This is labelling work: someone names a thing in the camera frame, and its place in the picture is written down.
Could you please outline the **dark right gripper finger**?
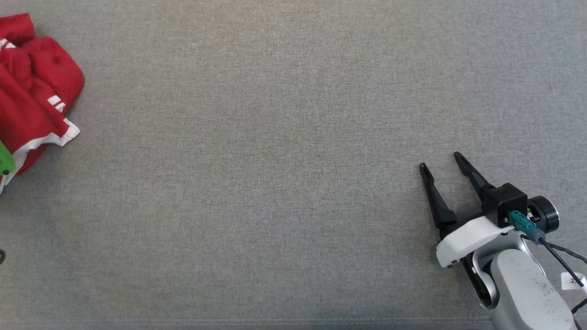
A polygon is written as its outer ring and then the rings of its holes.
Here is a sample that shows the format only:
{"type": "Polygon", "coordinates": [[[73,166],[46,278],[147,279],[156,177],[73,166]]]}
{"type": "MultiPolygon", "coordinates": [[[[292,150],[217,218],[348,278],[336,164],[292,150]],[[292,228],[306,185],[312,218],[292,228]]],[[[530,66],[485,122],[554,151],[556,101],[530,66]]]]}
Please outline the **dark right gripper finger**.
{"type": "Polygon", "coordinates": [[[450,230],[458,222],[456,215],[448,208],[440,192],[436,188],[435,179],[426,163],[420,163],[420,174],[423,180],[424,190],[427,194],[428,204],[431,209],[432,221],[438,230],[450,230]]]}
{"type": "Polygon", "coordinates": [[[481,203],[485,203],[484,193],[488,189],[495,189],[485,177],[466,159],[461,152],[454,152],[455,161],[461,173],[470,180],[481,203]]]}

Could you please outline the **red shorts white stripe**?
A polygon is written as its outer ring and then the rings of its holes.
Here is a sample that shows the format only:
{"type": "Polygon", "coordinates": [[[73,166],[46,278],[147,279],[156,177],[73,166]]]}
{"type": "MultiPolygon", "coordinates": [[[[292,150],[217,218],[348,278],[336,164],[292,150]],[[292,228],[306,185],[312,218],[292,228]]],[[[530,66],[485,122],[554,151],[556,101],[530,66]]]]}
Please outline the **red shorts white stripe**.
{"type": "Polygon", "coordinates": [[[79,67],[52,38],[17,44],[0,35],[0,142],[15,163],[7,175],[0,170],[0,193],[46,146],[64,146],[80,134],[67,111],[83,84],[79,67]]]}

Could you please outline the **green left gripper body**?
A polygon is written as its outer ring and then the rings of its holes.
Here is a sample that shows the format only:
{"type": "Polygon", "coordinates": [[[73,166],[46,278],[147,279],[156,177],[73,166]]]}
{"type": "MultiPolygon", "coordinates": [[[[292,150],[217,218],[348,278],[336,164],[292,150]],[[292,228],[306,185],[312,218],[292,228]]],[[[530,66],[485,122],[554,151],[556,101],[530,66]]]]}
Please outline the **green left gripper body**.
{"type": "Polygon", "coordinates": [[[6,148],[6,146],[0,141],[0,175],[7,176],[16,171],[15,160],[6,148]]]}

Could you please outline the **white paper label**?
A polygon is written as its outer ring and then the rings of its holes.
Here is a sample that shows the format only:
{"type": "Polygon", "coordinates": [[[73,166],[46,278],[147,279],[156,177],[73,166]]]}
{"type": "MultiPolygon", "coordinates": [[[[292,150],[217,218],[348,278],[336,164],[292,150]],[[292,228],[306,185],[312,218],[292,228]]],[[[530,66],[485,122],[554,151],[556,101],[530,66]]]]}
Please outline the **white paper label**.
{"type": "Polygon", "coordinates": [[[587,292],[587,279],[579,272],[575,274],[576,278],[568,272],[560,274],[560,287],[562,290],[583,290],[587,292]]]}

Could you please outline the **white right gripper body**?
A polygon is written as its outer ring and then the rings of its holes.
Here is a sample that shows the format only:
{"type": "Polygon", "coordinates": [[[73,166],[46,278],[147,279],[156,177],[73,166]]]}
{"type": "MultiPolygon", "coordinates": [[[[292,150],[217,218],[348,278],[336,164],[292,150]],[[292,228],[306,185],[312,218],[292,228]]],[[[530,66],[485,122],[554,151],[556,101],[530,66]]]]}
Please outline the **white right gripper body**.
{"type": "Polygon", "coordinates": [[[440,267],[447,268],[472,254],[473,267],[482,269],[490,257],[505,249],[516,248],[513,227],[500,228],[486,216],[470,220],[448,234],[436,247],[440,267]]]}

